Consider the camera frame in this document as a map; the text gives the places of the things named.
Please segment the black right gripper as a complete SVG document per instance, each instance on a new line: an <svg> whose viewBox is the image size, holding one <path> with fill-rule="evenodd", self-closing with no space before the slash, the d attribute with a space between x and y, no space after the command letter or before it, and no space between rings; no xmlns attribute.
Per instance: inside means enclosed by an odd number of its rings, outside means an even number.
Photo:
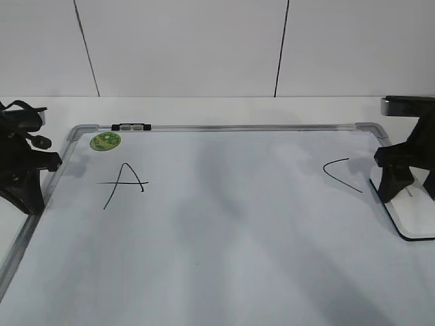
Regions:
<svg viewBox="0 0 435 326"><path fill-rule="evenodd" d="M413 183L409 167L429 172L423 186L434 200L434 115L421 116L405 142L378 148L374 158L378 167L383 168L377 190L382 203L390 202Z"/></svg>

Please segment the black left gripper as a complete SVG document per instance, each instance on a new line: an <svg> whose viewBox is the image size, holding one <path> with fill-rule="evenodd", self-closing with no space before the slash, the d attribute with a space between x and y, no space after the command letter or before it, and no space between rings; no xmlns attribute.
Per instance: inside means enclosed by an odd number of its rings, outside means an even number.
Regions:
<svg viewBox="0 0 435 326"><path fill-rule="evenodd" d="M49 152L52 141L37 132L27 132L9 121L6 111L36 108L22 100L1 104L1 197L24 214L40 214L45 204L40 170L54 172L63 161Z"/></svg>

